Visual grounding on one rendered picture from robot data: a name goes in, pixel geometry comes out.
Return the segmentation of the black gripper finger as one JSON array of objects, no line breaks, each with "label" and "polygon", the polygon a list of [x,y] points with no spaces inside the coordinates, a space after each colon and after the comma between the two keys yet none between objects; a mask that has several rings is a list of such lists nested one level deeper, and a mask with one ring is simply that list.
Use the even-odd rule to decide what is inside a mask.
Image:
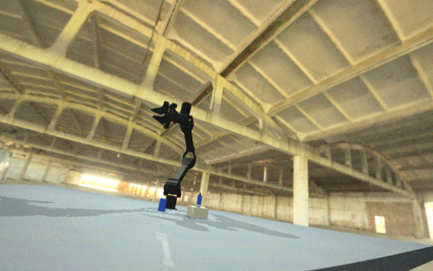
[{"label": "black gripper finger", "polygon": [[157,112],[158,114],[162,115],[162,107],[153,108],[151,109],[153,112]]},{"label": "black gripper finger", "polygon": [[165,115],[164,116],[153,115],[152,117],[157,121],[159,121],[162,125],[164,125]]}]

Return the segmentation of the blue marker cap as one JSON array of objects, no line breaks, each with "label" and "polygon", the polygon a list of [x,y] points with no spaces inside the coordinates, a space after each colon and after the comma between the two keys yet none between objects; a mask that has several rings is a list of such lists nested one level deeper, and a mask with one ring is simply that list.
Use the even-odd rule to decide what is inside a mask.
[{"label": "blue marker cap", "polygon": [[158,207],[158,211],[165,211],[166,210],[166,202],[167,202],[167,199],[165,199],[165,198],[161,198],[160,199],[160,203],[159,203],[159,207]]}]

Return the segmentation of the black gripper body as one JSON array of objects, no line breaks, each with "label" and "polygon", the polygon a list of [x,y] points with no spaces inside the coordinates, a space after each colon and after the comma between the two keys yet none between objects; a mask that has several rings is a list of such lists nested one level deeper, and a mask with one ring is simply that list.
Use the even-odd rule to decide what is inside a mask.
[{"label": "black gripper body", "polygon": [[168,129],[170,122],[173,122],[174,124],[177,123],[178,119],[178,112],[170,112],[170,103],[169,101],[165,101],[162,106],[162,113],[165,114],[165,120],[164,120],[164,129]]}]

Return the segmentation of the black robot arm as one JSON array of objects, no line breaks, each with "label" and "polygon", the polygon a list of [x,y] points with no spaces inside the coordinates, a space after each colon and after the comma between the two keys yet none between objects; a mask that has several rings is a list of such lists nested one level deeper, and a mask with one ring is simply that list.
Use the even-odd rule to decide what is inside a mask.
[{"label": "black robot arm", "polygon": [[[168,178],[168,181],[164,185],[163,188],[163,196],[166,196],[167,202],[166,202],[166,209],[176,209],[176,201],[177,198],[182,197],[182,190],[181,190],[181,181],[185,177],[186,172],[189,169],[192,169],[195,165],[195,147],[193,145],[192,140],[192,129],[194,126],[194,119],[192,118],[192,115],[189,115],[192,105],[189,102],[183,102],[182,107],[180,110],[180,113],[178,114],[177,123],[179,123],[181,127],[181,131],[185,135],[185,144],[186,144],[186,151],[182,156],[182,166],[177,171],[176,176],[174,178]],[[190,120],[189,120],[190,119]],[[188,152],[192,152],[194,158],[187,158],[185,157]],[[170,195],[176,195],[176,196],[169,196]]]}]

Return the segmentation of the cream block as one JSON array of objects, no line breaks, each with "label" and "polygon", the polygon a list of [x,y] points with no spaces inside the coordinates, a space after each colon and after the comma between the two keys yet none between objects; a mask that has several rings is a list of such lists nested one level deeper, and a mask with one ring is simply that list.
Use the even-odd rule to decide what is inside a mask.
[{"label": "cream block", "polygon": [[207,219],[208,218],[208,208],[188,206],[187,216],[192,218]]}]

